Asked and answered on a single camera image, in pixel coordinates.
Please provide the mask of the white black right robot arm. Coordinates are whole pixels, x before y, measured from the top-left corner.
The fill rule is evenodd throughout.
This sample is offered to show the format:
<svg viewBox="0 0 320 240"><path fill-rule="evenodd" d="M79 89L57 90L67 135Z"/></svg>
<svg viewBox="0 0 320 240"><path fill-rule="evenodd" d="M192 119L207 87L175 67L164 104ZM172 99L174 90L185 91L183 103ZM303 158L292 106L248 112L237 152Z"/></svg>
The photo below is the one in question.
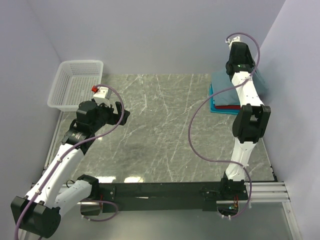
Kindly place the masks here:
<svg viewBox="0 0 320 240"><path fill-rule="evenodd" d="M223 200L247 199L245 178L251 153L266 131L271 108L263 104L253 81L253 69L256 66L248 45L241 41L229 44L229 59L226 73L240 103L240 110L232 125L234 149L231 163L221 179L221 197Z"/></svg>

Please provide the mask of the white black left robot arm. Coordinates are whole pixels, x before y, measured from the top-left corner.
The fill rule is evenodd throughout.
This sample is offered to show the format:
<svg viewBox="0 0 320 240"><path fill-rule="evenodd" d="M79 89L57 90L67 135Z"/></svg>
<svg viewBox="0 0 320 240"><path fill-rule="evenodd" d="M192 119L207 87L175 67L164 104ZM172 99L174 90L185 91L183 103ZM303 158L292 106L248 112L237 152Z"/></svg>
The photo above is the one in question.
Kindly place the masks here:
<svg viewBox="0 0 320 240"><path fill-rule="evenodd" d="M80 103L76 118L48 169L25 196L16 196L10 204L15 222L14 239L19 238L20 230L40 238L50 238L59 227L62 217L77 203L104 203L99 180L89 175L80 176L64 192L60 192L60 189L98 138L96 132L104 125L116 129L126 123L130 112L125 110L122 100L115 105L113 108L97 98Z"/></svg>

